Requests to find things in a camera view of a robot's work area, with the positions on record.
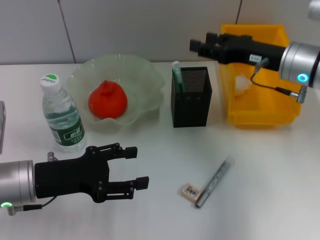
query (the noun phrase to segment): white bottle cap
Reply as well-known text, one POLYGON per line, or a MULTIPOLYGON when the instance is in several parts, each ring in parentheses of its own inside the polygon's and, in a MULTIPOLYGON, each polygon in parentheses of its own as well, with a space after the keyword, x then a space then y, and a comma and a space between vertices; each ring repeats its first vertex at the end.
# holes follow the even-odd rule
POLYGON ((40 85, 44 94, 57 93, 62 85, 56 74, 47 74, 40 79, 40 85))

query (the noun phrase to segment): glass bowl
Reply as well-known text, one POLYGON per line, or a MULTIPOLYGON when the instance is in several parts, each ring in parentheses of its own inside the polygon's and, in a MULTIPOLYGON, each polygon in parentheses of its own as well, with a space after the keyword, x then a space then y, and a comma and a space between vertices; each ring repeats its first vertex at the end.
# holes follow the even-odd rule
POLYGON ((130 125, 139 114, 160 106, 163 76, 148 60, 135 55, 104 55, 81 64, 69 77, 67 87, 76 102, 83 121, 91 124, 108 123, 130 125), (117 118, 99 118, 93 115, 88 99, 103 81, 117 82, 127 96, 127 108, 117 118))

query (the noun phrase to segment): black mesh pen holder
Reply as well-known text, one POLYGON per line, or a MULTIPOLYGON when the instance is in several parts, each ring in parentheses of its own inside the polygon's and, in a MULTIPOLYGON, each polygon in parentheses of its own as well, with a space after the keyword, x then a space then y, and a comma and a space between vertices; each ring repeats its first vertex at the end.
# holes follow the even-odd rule
POLYGON ((178 90, 172 73, 171 111, 174 128, 205 127, 212 88, 207 67, 182 67, 184 90, 178 90))

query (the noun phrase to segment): yellow crate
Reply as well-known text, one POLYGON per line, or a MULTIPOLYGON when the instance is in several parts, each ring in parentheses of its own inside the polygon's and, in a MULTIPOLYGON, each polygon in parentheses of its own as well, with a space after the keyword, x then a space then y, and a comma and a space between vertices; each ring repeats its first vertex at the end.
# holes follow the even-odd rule
MULTIPOLYGON (((222 33, 251 35, 253 40, 287 47, 289 40, 282 25, 222 25, 222 33)), ((235 96, 236 76, 250 79, 255 67, 242 63, 219 65, 227 121, 237 127, 263 127, 291 124, 300 114, 296 99, 271 89, 251 85, 235 96)), ((282 80, 276 71, 261 69, 254 77, 257 83, 298 92, 300 85, 282 80)))

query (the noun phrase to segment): white object in bin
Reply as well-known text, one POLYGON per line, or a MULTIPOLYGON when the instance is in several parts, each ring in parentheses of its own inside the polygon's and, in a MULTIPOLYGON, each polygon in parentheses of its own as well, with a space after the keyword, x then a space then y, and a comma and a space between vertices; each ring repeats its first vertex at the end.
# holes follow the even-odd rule
POLYGON ((244 74, 235 77, 235 95, 243 94, 250 88, 252 82, 244 74))

